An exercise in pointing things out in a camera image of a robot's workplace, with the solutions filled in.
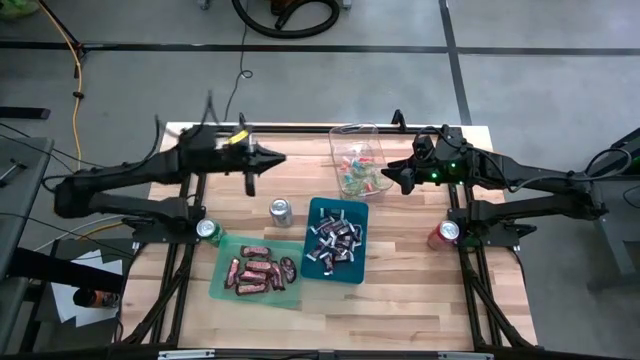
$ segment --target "yellow tag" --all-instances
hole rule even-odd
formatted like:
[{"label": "yellow tag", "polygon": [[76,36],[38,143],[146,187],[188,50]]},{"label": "yellow tag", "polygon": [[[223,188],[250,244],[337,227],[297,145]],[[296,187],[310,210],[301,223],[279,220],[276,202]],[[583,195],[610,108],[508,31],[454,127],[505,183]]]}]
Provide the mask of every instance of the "yellow tag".
[{"label": "yellow tag", "polygon": [[233,145],[233,144],[237,143],[238,141],[246,138],[247,136],[249,136],[249,133],[247,132],[247,130],[242,130],[239,133],[231,136],[229,138],[229,140],[227,140],[227,144]]}]

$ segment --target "can lid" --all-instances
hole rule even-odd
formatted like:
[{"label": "can lid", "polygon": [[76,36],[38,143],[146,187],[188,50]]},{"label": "can lid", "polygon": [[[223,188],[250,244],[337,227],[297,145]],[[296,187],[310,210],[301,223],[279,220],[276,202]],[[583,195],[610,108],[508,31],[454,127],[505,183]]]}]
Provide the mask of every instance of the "can lid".
[{"label": "can lid", "polygon": [[275,199],[271,203],[271,213],[279,216],[289,212],[289,203],[284,199]]},{"label": "can lid", "polygon": [[202,219],[196,225],[196,232],[200,237],[209,237],[216,231],[216,223],[213,220]]},{"label": "can lid", "polygon": [[440,224],[440,234],[447,240],[453,241],[460,235],[458,224],[445,220]]}]

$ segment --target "red soda can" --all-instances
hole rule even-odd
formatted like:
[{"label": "red soda can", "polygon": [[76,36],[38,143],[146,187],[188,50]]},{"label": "red soda can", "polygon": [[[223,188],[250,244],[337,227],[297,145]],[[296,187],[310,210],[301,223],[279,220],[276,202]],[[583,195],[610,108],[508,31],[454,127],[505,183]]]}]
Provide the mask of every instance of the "red soda can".
[{"label": "red soda can", "polygon": [[458,236],[460,236],[458,224],[444,220],[431,231],[427,238],[427,245],[433,250],[450,249],[456,243]]}]

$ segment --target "concrete floor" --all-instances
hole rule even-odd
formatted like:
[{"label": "concrete floor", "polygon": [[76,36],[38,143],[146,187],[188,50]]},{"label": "concrete floor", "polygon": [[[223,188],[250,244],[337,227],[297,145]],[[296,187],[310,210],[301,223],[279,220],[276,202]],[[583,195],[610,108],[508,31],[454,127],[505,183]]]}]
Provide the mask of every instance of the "concrete floor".
[{"label": "concrete floor", "polygon": [[[251,13],[274,20],[263,1]],[[248,44],[445,46],[437,0],[355,0],[330,31],[284,42],[249,31]],[[51,7],[80,40],[239,44],[243,24],[230,2],[201,11],[186,0],[140,0],[126,6],[99,0],[51,0]],[[320,20],[326,10],[310,4],[291,27]],[[451,0],[458,46],[640,47],[634,0]],[[59,41],[42,14],[0,24],[0,38]],[[197,121],[208,89],[224,110],[239,53],[91,53],[85,63],[86,99],[78,130],[83,157],[111,164],[144,156],[153,140],[153,115],[164,121]],[[534,166],[582,169],[599,150],[640,122],[638,57],[461,56],[474,125],[488,125],[495,150]],[[460,124],[447,55],[348,53],[247,53],[230,120],[387,122],[400,108],[411,123]],[[75,90],[66,51],[1,50],[0,103],[52,110],[46,122],[3,120],[33,136],[48,136],[74,153],[71,114]],[[62,167],[51,162],[48,174]],[[148,186],[122,190],[145,196]],[[508,196],[531,196],[525,192]],[[51,212],[40,192],[32,216],[71,228],[80,221]],[[591,223],[551,217],[527,221],[522,259],[539,343],[549,349],[638,357],[640,294],[589,293],[588,280],[612,271],[606,245]],[[55,236],[29,225],[22,246]],[[111,324],[82,331],[64,324],[41,349],[100,343]]]}]

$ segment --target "gray table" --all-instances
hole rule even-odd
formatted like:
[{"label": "gray table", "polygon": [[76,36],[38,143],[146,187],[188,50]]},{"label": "gray table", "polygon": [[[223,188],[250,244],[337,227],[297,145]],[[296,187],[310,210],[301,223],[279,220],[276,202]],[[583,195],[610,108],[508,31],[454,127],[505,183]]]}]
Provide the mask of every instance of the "gray table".
[{"label": "gray table", "polygon": [[[4,173],[14,158],[28,168],[14,175],[9,184],[0,188],[0,212],[29,216],[40,188],[40,181],[49,163],[48,153],[53,149],[53,140],[45,138],[16,139],[31,145],[37,151],[22,144],[0,139],[0,173]],[[5,279],[6,270],[15,251],[26,220],[20,217],[0,215],[0,354],[6,350],[7,342],[15,324],[22,298],[27,289],[27,279]]]}]

